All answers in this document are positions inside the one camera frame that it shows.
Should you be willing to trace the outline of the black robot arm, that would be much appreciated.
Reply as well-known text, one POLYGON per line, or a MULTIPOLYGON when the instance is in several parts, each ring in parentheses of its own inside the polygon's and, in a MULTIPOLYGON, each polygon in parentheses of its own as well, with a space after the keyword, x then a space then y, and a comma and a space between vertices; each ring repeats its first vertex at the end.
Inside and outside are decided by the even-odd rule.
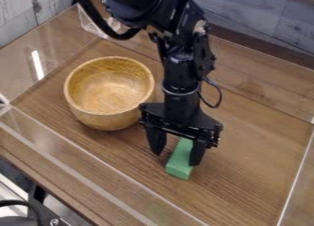
POLYGON ((116 40, 131 39, 146 31, 156 44, 164 68, 163 102, 140 104, 151 150, 163 152, 167 135, 192 141, 188 164, 196 166, 207 149, 216 147, 222 123, 202 111, 202 85, 216 86, 208 79, 216 56, 208 42, 210 24, 194 0, 104 0, 105 9, 127 31, 116 32, 103 19, 91 0, 76 0, 99 29, 116 40))

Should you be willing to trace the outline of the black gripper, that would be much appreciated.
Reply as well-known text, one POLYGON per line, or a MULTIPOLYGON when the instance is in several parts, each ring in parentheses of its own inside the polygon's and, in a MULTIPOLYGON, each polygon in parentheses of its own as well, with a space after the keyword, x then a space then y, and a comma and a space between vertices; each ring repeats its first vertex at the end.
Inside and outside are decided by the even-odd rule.
POLYGON ((152 153, 160 155, 167 144, 167 134, 174 134, 194 140, 188 165, 198 166, 206 148, 218 147, 223 130, 222 124, 202 111, 199 96, 166 96, 163 102, 142 103, 139 110, 139 122, 144 126, 152 153))

